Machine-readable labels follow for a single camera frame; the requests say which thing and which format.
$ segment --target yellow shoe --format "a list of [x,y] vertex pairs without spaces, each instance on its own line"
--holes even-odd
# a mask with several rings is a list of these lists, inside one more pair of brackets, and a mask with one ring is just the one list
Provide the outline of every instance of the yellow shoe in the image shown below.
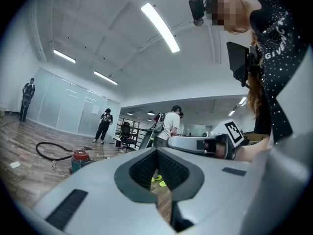
[[159,185],[160,185],[161,187],[166,187],[166,186],[167,186],[167,184],[164,182],[164,180],[162,180],[162,181],[159,183]]
[[161,175],[158,175],[157,178],[152,178],[151,182],[154,182],[154,181],[159,181],[162,179],[162,176]]

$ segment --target person in white t-shirt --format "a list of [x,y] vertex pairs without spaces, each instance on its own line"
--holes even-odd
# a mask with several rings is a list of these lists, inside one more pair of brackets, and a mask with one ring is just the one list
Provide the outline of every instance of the person in white t-shirt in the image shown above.
[[[175,105],[171,112],[165,115],[163,121],[164,130],[160,132],[154,138],[154,146],[155,147],[167,147],[167,140],[171,136],[178,136],[177,129],[179,128],[180,124],[180,114],[181,114],[181,107],[179,105]],[[152,182],[161,180],[162,176],[158,174],[158,170],[153,175]],[[161,181],[159,183],[161,187],[165,187],[166,183]]]

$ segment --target floor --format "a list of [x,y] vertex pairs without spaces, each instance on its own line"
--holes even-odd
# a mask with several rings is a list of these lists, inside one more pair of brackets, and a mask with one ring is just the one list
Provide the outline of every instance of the floor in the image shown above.
[[[36,150],[37,143],[42,141],[56,142],[69,149],[84,146],[92,147],[90,158],[102,160],[108,157],[123,156],[124,151],[115,148],[114,144],[92,143],[91,138],[59,132],[32,121],[20,123],[14,114],[0,117],[0,174],[13,199],[32,208],[40,198],[57,184],[67,178],[70,159],[58,161],[57,170],[52,170],[51,162],[41,158]],[[71,155],[64,150],[51,146],[41,146],[40,151],[51,156],[64,157]],[[21,165],[12,168],[10,163]],[[172,196],[167,187],[160,187],[153,182],[151,192],[157,195],[158,210],[169,222],[171,217]]]

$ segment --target white ceiling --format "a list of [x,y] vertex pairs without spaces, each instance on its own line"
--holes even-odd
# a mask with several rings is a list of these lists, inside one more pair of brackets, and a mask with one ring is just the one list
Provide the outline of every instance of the white ceiling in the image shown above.
[[127,112],[133,112],[132,118],[139,120],[147,120],[154,118],[148,115],[148,111],[153,111],[155,114],[159,112],[166,113],[174,105],[179,105],[184,113],[181,122],[186,124],[201,124],[201,125],[215,125],[223,120],[229,118],[241,118],[246,114],[243,108],[237,110],[231,117],[229,113],[240,102],[242,97],[217,97],[212,98],[193,98],[165,101],[158,103],[145,104],[134,107],[126,107],[121,109],[121,114],[127,116]]
[[[147,92],[142,88],[147,88],[150,81],[170,79],[164,83],[167,87],[172,86],[172,75],[168,74],[178,74],[173,86],[177,86],[184,74],[188,76],[191,72],[198,72],[199,77],[203,64],[206,70],[221,66],[231,78],[228,55],[224,53],[227,51],[225,43],[233,41],[247,46],[249,36],[225,37],[210,27],[194,26],[188,1],[38,0],[41,51],[47,62],[119,91],[128,101],[134,92],[136,96],[140,91]],[[156,28],[141,12],[141,6],[147,2],[155,5],[156,11],[176,36],[179,52],[173,54],[170,51]],[[76,64],[55,56],[54,48],[76,59]],[[101,78],[95,78],[94,70],[112,76],[119,85],[115,87]]]

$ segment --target black hose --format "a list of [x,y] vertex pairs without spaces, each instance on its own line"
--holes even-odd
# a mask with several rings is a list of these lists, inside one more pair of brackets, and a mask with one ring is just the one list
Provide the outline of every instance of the black hose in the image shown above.
[[48,160],[50,160],[50,161],[53,161],[53,160],[55,160],[55,161],[60,161],[60,160],[69,159],[69,158],[72,157],[72,155],[69,155],[69,156],[66,156],[66,157],[63,157],[63,158],[59,158],[59,159],[50,158],[50,157],[48,157],[48,156],[42,154],[42,153],[38,150],[38,147],[39,147],[40,145],[42,145],[42,144],[51,144],[51,145],[60,147],[60,148],[62,148],[63,150],[69,151],[69,152],[91,150],[91,148],[89,148],[89,147],[84,147],[84,148],[78,149],[78,150],[69,150],[69,149],[66,149],[65,147],[63,147],[63,146],[61,146],[61,145],[59,145],[59,144],[57,144],[57,143],[51,143],[51,142],[40,142],[40,143],[38,143],[38,144],[36,145],[36,151],[37,151],[37,153],[38,153],[40,156],[42,156],[43,158],[48,159]]

